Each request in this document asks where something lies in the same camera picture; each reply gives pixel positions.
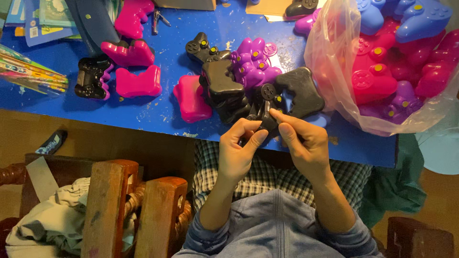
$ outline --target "person's left hand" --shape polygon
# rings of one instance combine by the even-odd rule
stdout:
[[[255,151],[268,136],[267,130],[256,133],[261,121],[239,119],[231,129],[220,137],[220,157],[218,161],[218,179],[226,184],[236,185],[241,181],[252,165]],[[244,147],[238,145],[244,136],[248,142]]]

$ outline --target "plaid fabric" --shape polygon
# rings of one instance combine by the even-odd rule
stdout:
[[[217,180],[218,142],[196,140],[195,176],[193,180],[193,204],[199,210]],[[356,211],[360,208],[365,184],[371,174],[371,166],[352,162],[330,160],[330,167],[347,201]],[[238,183],[233,201],[280,189],[315,208],[311,183],[296,167],[277,169],[257,155],[245,178]]]

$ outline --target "finger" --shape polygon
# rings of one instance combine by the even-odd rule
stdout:
[[[252,137],[252,135],[254,133],[255,133],[254,131],[247,131],[247,132],[244,133],[244,135],[242,137],[245,138],[246,140],[249,140],[250,137]]]
[[[267,130],[260,130],[256,132],[254,135],[252,135],[252,137],[250,137],[249,142],[247,142],[247,144],[242,149],[246,150],[250,155],[253,155],[258,147],[260,147],[260,145],[264,142],[267,136]]]
[[[288,123],[301,136],[313,136],[317,131],[316,125],[310,124],[304,120],[294,118],[292,116],[284,115],[273,108],[269,110],[269,113],[277,120],[277,123]]]
[[[279,132],[293,155],[299,156],[304,153],[305,148],[298,139],[296,131],[290,124],[281,123],[279,125]]]
[[[227,132],[231,137],[241,137],[247,131],[256,131],[260,127],[261,121],[249,121],[247,119],[239,119]]]

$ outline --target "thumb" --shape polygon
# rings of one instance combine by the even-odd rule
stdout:
[[[291,125],[287,123],[281,123],[279,125],[279,132],[285,143],[288,145],[288,148],[292,154],[297,155],[303,152],[304,147],[298,139],[297,132]]]
[[[250,137],[249,142],[247,142],[243,149],[247,150],[253,155],[258,147],[260,147],[260,145],[264,142],[266,137],[268,137],[267,130],[263,129],[256,132],[254,135],[252,135],[252,137]]]

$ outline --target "cardboard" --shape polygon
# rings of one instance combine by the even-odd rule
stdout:
[[[283,16],[290,4],[291,0],[261,0],[259,4],[254,5],[252,1],[248,0],[246,13]]]
[[[216,0],[154,0],[158,7],[214,11]]]

